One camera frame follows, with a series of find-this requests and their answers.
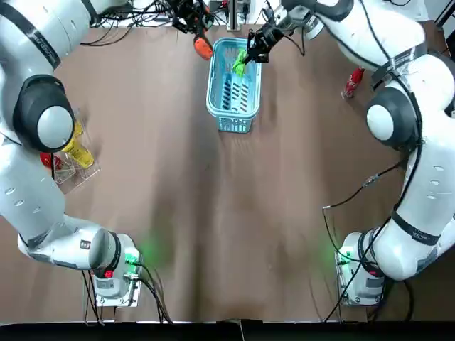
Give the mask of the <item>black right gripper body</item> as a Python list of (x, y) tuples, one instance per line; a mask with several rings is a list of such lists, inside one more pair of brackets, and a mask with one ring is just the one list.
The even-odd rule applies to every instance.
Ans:
[(271, 49), (284, 37), (284, 34), (273, 23), (266, 22), (255, 32), (254, 50), (256, 52), (270, 52)]

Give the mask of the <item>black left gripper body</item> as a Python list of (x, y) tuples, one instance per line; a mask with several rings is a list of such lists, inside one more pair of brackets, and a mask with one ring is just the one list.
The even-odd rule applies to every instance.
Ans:
[(214, 16), (204, 1), (179, 1), (178, 24), (182, 28), (210, 28), (214, 24)]

